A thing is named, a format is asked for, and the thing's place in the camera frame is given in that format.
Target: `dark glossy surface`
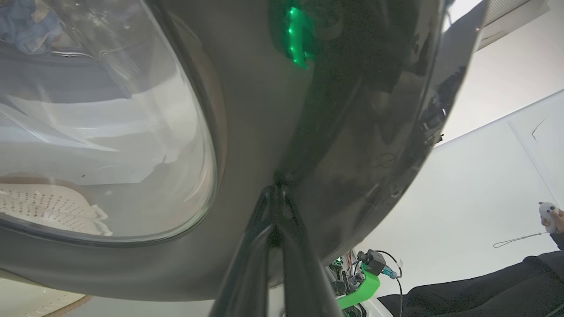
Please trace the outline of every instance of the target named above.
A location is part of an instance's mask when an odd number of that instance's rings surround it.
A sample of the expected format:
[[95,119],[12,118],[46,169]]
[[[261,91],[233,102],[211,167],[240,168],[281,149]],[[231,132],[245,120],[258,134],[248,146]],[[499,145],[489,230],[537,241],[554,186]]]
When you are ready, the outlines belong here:
[[190,231],[150,244],[79,245],[0,228],[1,269],[96,296],[213,298],[261,189],[275,179],[329,262],[378,225],[438,141],[486,9],[482,2],[442,33],[441,1],[342,1],[340,33],[320,41],[303,69],[272,29],[276,2],[164,4],[184,23],[186,66],[223,171],[212,210]]

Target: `laundry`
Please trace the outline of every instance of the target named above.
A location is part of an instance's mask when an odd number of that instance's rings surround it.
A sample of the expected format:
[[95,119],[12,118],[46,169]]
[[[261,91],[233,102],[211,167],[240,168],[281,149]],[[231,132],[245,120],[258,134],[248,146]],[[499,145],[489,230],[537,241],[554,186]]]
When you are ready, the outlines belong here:
[[0,40],[26,54],[52,47],[80,47],[61,26],[59,16],[41,0],[0,0]]

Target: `green 3d-printed part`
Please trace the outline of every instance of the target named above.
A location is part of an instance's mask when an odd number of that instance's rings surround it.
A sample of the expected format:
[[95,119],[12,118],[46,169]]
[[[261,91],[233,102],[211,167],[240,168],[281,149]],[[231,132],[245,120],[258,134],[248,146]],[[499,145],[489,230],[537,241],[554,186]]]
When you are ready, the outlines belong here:
[[337,304],[339,305],[339,309],[341,310],[369,300],[372,296],[374,296],[374,294],[380,287],[380,279],[378,278],[378,276],[366,272],[364,263],[361,263],[360,265],[365,276],[364,282],[362,282],[356,292],[350,293],[337,299]]

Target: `black sleeve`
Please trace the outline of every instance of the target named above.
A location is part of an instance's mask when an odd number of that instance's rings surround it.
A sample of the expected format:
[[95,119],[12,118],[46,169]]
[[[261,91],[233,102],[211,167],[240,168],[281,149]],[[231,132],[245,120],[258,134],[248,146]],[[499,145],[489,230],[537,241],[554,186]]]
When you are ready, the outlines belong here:
[[560,250],[564,250],[564,234],[550,235]]

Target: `person's hand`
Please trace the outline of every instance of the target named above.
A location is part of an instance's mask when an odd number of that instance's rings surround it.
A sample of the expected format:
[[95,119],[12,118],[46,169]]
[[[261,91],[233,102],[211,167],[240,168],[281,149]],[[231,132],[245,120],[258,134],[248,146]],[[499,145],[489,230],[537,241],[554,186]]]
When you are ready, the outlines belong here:
[[[552,216],[552,220],[556,223],[556,234],[561,234],[564,232],[564,212],[560,209],[558,210],[552,210],[550,212],[550,215]],[[540,224],[542,224],[545,227],[550,227],[550,221],[544,219],[542,216],[540,217]]]

